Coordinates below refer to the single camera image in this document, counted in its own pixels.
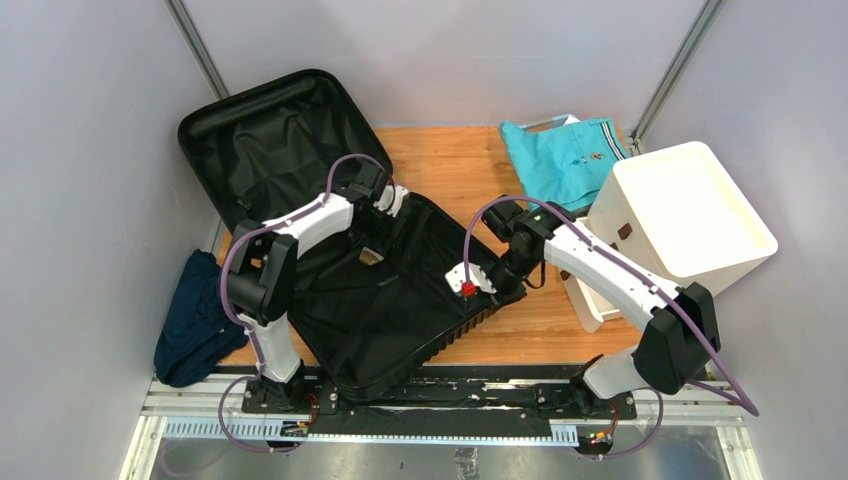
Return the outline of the teal garment with logo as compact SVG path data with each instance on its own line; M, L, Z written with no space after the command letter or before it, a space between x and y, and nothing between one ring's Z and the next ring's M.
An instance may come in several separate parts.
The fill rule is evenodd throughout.
M511 121L498 127L524 194L585 211L595 201L615 163L630 157L609 117L531 133Z

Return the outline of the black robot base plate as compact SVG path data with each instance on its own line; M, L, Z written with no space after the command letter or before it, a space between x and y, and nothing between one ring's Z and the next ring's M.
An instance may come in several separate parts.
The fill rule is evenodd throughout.
M318 367L305 374L304 392L291 402L249 382L245 414L304 415L314 435L386 439L536 440L553 434L553 421L612 427L634 420L631 392L586 410L570 399L574 364L428 365L372 400L342 393Z

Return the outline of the light blue plastic basket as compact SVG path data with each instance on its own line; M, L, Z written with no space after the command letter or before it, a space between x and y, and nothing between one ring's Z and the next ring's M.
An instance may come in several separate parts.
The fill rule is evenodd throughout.
M554 128L561 127L563 125L569 125L574 123L579 123L580 119L570 113L557 115L554 117L536 120L533 122L528 122L525 124L518 125L518 128L525 132L537 133L542 132Z

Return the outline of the white egg-shaped bottle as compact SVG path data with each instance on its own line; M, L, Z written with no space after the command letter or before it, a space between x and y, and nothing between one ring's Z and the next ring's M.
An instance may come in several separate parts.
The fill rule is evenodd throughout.
M383 262L385 257L369 247L363 247L358 255L358 259L363 265L372 267Z

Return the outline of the black ribbed hard-shell suitcase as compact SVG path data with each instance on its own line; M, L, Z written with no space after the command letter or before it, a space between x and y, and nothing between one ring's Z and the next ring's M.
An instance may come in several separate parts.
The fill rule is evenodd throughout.
M392 161L352 96L332 74L298 71L189 114L177 129L179 146L233 235L248 221L290 213L323 192L331 165L349 185L366 154ZM431 199L410 194L396 216L399 235L372 267L357 215L350 229L302 255L288 311L298 335L345 396L372 400L403 382L454 340L521 296L454 294L444 275L463 262L463 247L486 273L498 255Z

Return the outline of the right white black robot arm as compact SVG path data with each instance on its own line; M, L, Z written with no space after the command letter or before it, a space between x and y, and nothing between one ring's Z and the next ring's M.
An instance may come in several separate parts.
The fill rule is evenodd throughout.
M716 358L716 310L703 285L683 287L648 271L553 202L502 195L472 220L483 222L508 249L490 271L476 273L465 245L461 295L512 290L547 263L597 291L639 329L637 344L593 358L569 380L570 401L580 415L596 417L611 398L634 390L674 395Z

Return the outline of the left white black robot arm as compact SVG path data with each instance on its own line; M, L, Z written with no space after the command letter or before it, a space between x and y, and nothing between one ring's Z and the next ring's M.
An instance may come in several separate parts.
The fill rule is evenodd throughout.
M302 255L327 238L351 228L356 214L387 213L382 195L390 179L375 158L356 155L360 168L347 186L334 184L330 167L323 192L304 206L276 219L239 226L225 258L220 298L226 316L241 326L256 355L250 387L283 413L298 411L306 400L303 361L294 348L288 311L294 297L297 264Z

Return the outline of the white three-drawer storage unit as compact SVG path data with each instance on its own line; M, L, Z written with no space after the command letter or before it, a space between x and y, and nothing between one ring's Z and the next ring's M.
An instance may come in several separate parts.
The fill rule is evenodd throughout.
M708 145L691 141L614 164L588 230L641 267L718 296L778 241Z

